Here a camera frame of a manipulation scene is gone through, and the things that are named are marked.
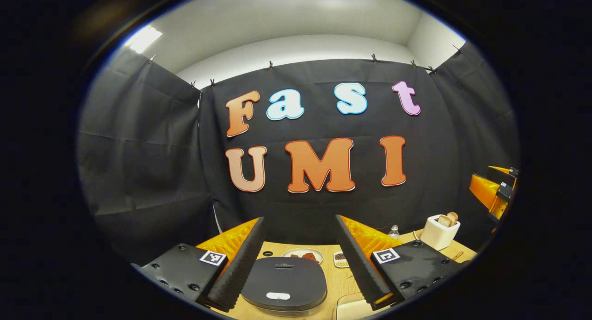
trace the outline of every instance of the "plastic bottle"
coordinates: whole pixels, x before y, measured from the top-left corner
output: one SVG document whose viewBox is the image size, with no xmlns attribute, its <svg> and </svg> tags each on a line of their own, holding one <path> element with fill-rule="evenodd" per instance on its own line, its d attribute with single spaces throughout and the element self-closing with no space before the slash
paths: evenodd
<svg viewBox="0 0 592 320">
<path fill-rule="evenodd" d="M 393 225 L 393 227 L 391 227 L 391 232 L 389 232 L 388 235 L 392 238 L 399 239 L 399 227 L 397 225 Z"/>
</svg>

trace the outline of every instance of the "bread slice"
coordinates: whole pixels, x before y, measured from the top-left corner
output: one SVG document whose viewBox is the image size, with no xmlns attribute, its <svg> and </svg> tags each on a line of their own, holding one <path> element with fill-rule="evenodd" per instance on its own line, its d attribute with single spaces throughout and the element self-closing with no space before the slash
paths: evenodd
<svg viewBox="0 0 592 320">
<path fill-rule="evenodd" d="M 448 216 L 448 218 L 450 218 L 450 220 L 453 223 L 452 225 L 455 225 L 455 223 L 458 221 L 458 215 L 455 212 L 450 212 L 446 216 Z"/>
<path fill-rule="evenodd" d="M 438 218 L 438 223 L 444 225 L 447 228 L 450 228 L 452 226 L 451 219 L 444 215 L 440 215 L 440 217 Z"/>
</svg>

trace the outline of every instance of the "ceiling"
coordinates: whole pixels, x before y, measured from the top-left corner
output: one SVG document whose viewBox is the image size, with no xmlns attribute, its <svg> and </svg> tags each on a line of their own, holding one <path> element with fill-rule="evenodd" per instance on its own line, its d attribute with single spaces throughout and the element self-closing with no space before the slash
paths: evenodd
<svg viewBox="0 0 592 320">
<path fill-rule="evenodd" d="M 226 50 L 271 38 L 344 34 L 406 46 L 421 9 L 405 0 L 189 0 L 151 25 L 142 54 L 174 74 Z"/>
</svg>

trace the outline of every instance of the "plate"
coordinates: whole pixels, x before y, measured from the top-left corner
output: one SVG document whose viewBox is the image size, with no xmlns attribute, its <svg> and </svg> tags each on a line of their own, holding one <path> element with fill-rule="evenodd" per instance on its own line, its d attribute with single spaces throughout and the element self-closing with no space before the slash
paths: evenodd
<svg viewBox="0 0 592 320">
<path fill-rule="evenodd" d="M 294 254 L 298 255 L 298 257 L 301 258 L 304 254 L 307 253 L 312 253 L 319 262 L 319 265 L 321 264 L 321 262 L 323 262 L 323 254 L 317 250 L 313 250 L 312 248 L 294 248 L 293 250 L 287 251 L 282 256 L 289 258 L 290 255 Z"/>
<path fill-rule="evenodd" d="M 333 263 L 335 265 L 335 267 L 338 268 L 349 268 L 349 263 L 347 263 L 347 259 L 335 259 L 335 256 L 338 254 L 343 254 L 342 251 L 339 252 L 335 252 L 335 254 L 333 255 Z"/>
</svg>

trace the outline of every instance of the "black kitchen appliance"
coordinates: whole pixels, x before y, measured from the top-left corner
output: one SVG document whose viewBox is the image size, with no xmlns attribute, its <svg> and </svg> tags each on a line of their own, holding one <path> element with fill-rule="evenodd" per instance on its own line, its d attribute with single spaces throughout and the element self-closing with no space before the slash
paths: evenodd
<svg viewBox="0 0 592 320">
<path fill-rule="evenodd" d="M 318 311 L 327 297 L 327 283 L 315 261 L 268 257 L 255 261 L 241 294 L 262 312 L 307 316 Z"/>
</svg>

